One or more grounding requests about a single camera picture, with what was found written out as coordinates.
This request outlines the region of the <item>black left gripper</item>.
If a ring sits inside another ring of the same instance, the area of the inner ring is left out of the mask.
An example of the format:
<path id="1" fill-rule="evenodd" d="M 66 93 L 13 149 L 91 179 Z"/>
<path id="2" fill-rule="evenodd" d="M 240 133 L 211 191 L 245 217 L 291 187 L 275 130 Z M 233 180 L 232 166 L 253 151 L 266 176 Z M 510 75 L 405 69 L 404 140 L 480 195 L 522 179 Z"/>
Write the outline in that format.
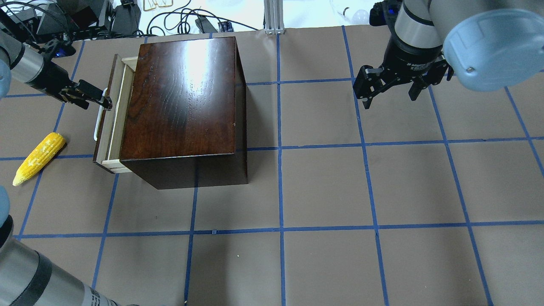
<path id="1" fill-rule="evenodd" d="M 45 62 L 41 71 L 26 84 L 63 103 L 72 103 L 84 110 L 89 108 L 89 101 L 97 103 L 107 111 L 113 107 L 111 98 L 105 96 L 103 90 L 82 79 L 78 83 L 72 81 L 68 72 L 54 62 Z"/>

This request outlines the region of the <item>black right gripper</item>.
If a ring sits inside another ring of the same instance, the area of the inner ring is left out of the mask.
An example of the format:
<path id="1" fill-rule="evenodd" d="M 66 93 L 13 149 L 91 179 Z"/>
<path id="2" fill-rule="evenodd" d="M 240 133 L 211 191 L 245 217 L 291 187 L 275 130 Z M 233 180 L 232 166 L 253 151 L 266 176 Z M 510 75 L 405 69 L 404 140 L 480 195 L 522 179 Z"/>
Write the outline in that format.
<path id="1" fill-rule="evenodd" d="M 391 38 L 383 58 L 377 68 L 361 66 L 352 89 L 365 110 L 371 106 L 373 98 L 390 89 L 395 83 L 410 83 L 408 91 L 411 101 L 416 101 L 422 90 L 430 85 L 439 85 L 442 79 L 450 81 L 454 69 L 442 55 L 442 45 L 431 43 L 432 47 L 414 46 L 402 40 L 394 28 L 390 28 Z"/>

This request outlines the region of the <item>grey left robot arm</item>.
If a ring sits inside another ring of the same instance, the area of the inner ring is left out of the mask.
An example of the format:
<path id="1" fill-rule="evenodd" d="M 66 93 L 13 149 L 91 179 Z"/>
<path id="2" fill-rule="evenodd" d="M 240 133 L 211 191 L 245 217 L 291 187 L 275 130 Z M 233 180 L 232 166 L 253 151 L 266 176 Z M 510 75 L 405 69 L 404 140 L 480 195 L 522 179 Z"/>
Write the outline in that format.
<path id="1" fill-rule="evenodd" d="M 1 32 L 1 97 L 8 95 L 12 80 L 24 83 L 31 88 L 58 99 L 72 103 L 87 110 L 90 102 L 97 103 L 105 110 L 113 107 L 111 99 L 103 90 L 87 81 L 72 81 L 68 72 L 52 61 L 60 55 L 74 54 L 75 49 L 66 41 L 53 39 L 46 43 L 42 52 Z"/>

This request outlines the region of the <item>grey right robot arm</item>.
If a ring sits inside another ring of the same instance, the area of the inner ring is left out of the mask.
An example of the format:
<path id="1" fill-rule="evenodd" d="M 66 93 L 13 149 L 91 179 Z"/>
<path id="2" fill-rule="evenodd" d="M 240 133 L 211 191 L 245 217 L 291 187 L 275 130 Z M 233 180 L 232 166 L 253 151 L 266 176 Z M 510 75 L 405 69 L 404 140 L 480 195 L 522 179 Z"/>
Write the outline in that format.
<path id="1" fill-rule="evenodd" d="M 472 91 L 496 91 L 544 64 L 542 0 L 384 0 L 369 23 L 391 36 L 381 66 L 362 66 L 352 85 L 366 110 L 397 85 L 411 85 L 412 101 L 453 76 Z"/>

